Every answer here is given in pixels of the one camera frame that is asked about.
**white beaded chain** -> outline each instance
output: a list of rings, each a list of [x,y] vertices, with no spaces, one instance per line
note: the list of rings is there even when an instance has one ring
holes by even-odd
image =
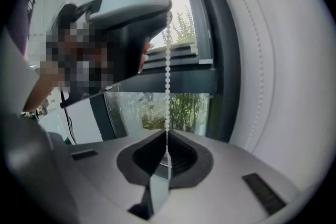
[[[167,12],[167,32],[166,32],[166,95],[165,95],[165,103],[166,103],[166,110],[165,110],[165,130],[166,130],[166,152],[167,152],[167,159],[168,159],[168,180],[171,178],[171,158],[168,153],[168,133],[170,128],[170,47],[171,47],[171,32],[170,32],[170,23],[172,21],[172,14]]]

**white and black device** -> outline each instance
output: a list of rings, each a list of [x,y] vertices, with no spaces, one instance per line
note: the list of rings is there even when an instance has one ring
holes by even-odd
[[[47,40],[48,59],[64,68],[70,90],[69,99],[61,107],[135,76],[144,43],[166,27],[171,7],[171,0],[92,0],[79,7],[63,6]],[[59,48],[65,35],[76,36],[75,54]],[[100,60],[92,61],[97,51]]]

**window pane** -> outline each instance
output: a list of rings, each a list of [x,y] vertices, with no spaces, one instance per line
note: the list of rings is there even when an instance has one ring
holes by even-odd
[[[196,40],[193,16],[191,13],[189,0],[172,0],[173,14],[172,20],[172,38],[171,44],[182,44],[186,42],[194,42]],[[165,46],[166,37],[165,31],[158,34],[151,40],[152,48]]]
[[[129,136],[143,130],[163,129],[165,93],[107,92],[108,109],[115,129],[124,128]],[[208,115],[208,93],[172,93],[171,129],[205,135]]]

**person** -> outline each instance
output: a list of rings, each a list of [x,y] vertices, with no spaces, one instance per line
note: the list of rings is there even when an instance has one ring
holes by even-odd
[[[40,68],[36,70],[38,74],[35,71],[34,74],[31,70],[27,69],[27,44],[34,3],[35,0],[17,0],[8,23],[6,24],[7,29],[3,29],[2,31],[1,43],[4,51],[4,55],[2,56],[4,59],[7,59],[8,66],[10,66],[11,61],[20,62],[17,53],[19,52],[22,58],[26,60],[26,64],[21,62],[15,67],[15,70],[12,68],[12,71],[17,73],[18,76],[23,77],[23,79],[29,81],[26,86],[19,85],[19,87],[25,88],[25,92],[22,91],[19,97],[15,97],[14,100],[17,102],[15,102],[14,105],[8,105],[8,102],[13,98],[13,94],[17,91],[16,88],[18,85],[16,82],[13,82],[13,80],[10,80],[10,78],[7,78],[4,70],[2,70],[1,75],[9,81],[9,90],[7,91],[7,94],[4,94],[2,97],[0,105],[2,109],[4,109],[3,106],[7,107],[7,110],[10,112],[20,113],[21,111],[28,112],[36,109],[43,103],[54,87],[62,86],[64,84],[64,74],[62,70],[55,67],[51,62],[41,62]],[[70,45],[70,37],[65,36],[64,40],[65,46]],[[145,42],[140,61],[140,71],[148,58],[146,53],[149,49],[150,43]]]

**glass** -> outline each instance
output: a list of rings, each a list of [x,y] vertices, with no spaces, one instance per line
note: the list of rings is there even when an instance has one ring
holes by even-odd
[[[106,92],[106,101],[118,137],[125,129],[128,136],[143,130],[163,129],[165,93]],[[171,128],[205,135],[209,108],[208,93],[172,93]]]
[[[195,27],[189,0],[172,0],[173,14],[171,28],[171,44],[195,42]],[[151,40],[151,49],[163,47],[167,44],[165,31]]]

